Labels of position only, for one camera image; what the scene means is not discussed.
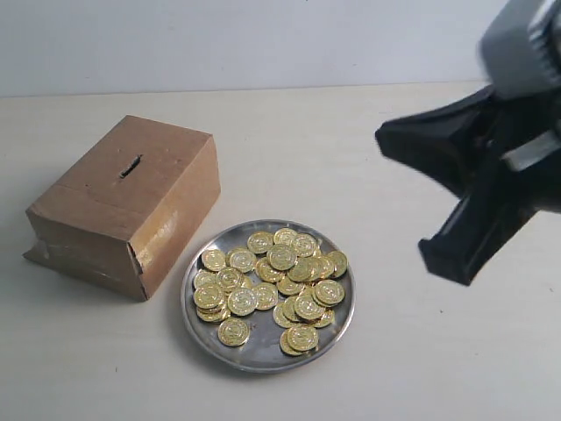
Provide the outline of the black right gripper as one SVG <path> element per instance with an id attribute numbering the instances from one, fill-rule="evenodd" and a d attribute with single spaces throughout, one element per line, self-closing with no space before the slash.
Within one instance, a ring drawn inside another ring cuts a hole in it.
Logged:
<path id="1" fill-rule="evenodd" d="M 488 86 L 433 111 L 389 120 L 374 137 L 383 156 L 440 184 L 470 184 L 482 162 L 481 189 L 418 243 L 433 275 L 469 286 L 523 228 L 526 213 L 560 212 L 559 94 L 507 100 Z"/>

